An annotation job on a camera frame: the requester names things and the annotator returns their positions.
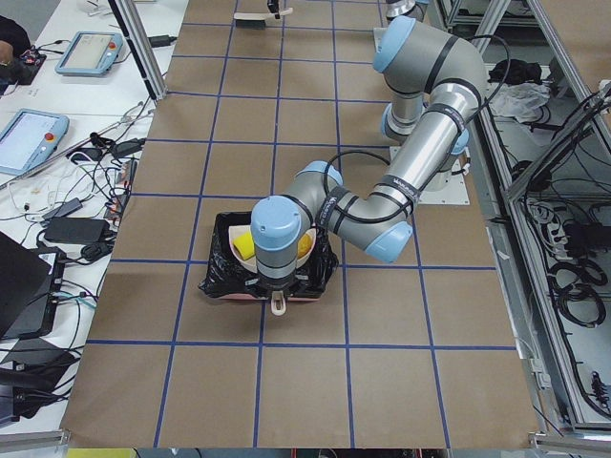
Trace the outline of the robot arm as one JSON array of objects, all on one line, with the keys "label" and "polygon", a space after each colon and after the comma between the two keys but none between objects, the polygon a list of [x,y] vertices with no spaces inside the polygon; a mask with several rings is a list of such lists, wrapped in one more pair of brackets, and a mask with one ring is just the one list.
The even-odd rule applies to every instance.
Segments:
[{"label": "robot arm", "polygon": [[429,105],[366,198],[347,189],[329,163],[313,161],[281,195],[254,206],[250,231],[257,284],[266,298],[289,297],[298,242],[311,226],[380,261],[396,261],[411,237],[408,218],[422,191],[482,108],[488,74],[480,52],[465,39],[413,18],[390,22],[373,68],[399,94],[428,94]]},{"label": "robot arm", "polygon": [[[391,22],[399,16],[408,16],[415,19],[423,19],[429,1],[425,0],[387,0],[386,19]],[[281,18],[280,2],[278,0],[267,0],[266,6],[274,19]]]}]

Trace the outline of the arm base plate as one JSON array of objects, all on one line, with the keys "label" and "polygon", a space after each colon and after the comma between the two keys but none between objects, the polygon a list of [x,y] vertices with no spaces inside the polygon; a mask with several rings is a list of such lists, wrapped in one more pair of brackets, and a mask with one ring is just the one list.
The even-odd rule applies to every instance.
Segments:
[{"label": "arm base plate", "polygon": [[454,175],[462,169],[463,154],[450,155],[453,160],[452,169],[437,173],[420,195],[420,205],[470,205],[470,199],[462,173]]}]

